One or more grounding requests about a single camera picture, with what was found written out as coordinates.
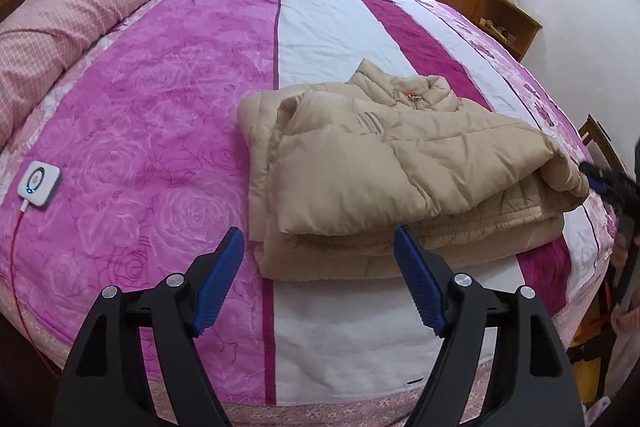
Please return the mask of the person's right hand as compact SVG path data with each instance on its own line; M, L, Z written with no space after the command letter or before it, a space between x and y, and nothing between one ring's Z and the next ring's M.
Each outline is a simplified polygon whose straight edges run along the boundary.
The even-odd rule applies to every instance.
M625 265L628 259L629 242L630 239L623 233L616 234L611 256L611 265L615 269L622 269Z

